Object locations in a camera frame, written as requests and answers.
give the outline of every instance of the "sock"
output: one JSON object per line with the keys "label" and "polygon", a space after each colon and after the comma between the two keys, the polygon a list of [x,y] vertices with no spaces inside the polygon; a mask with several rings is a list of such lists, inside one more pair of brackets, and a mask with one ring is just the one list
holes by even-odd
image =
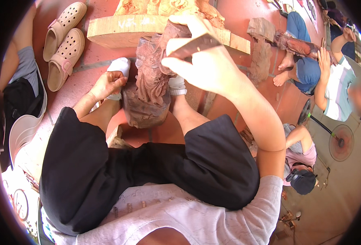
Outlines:
{"label": "sock", "polygon": [[168,85],[170,95],[185,95],[187,93],[186,86],[184,85],[184,78],[179,75],[170,78]]}
{"label": "sock", "polygon": [[[130,61],[125,58],[118,58],[111,62],[111,65],[108,67],[107,71],[122,71],[124,76],[129,77],[130,70]],[[116,95],[109,95],[107,99],[110,100],[121,100],[122,99],[122,91]]]}

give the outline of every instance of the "bare foot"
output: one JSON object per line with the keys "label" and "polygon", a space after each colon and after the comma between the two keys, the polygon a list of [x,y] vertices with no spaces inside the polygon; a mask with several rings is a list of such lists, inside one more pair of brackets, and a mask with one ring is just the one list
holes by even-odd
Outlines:
{"label": "bare foot", "polygon": [[294,55],[291,54],[290,52],[287,52],[284,59],[281,61],[281,64],[278,66],[277,70],[282,71],[287,67],[292,67],[294,65],[295,65]]}
{"label": "bare foot", "polygon": [[290,77],[288,76],[288,71],[284,71],[273,78],[273,84],[282,86],[287,80],[290,80]]}

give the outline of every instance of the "gray t-shirt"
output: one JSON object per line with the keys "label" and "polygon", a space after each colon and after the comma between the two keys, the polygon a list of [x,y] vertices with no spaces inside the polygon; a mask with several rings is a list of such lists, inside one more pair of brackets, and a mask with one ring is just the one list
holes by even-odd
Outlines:
{"label": "gray t-shirt", "polygon": [[268,244],[280,212],[283,180],[260,179],[244,208],[229,211],[201,202],[174,184],[129,187],[99,227],[77,237],[51,227],[57,245],[136,244],[155,229],[174,228],[190,244]]}

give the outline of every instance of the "black pants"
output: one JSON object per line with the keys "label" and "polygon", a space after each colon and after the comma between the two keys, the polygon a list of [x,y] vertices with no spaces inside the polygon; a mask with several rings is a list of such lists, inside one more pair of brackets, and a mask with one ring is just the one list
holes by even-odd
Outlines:
{"label": "black pants", "polygon": [[185,135],[185,145],[146,143],[108,148],[105,133],[62,109],[50,136],[40,179],[40,198],[54,226],[84,233],[105,218],[125,189],[174,183],[196,198],[231,210],[257,193],[259,172],[228,115]]}

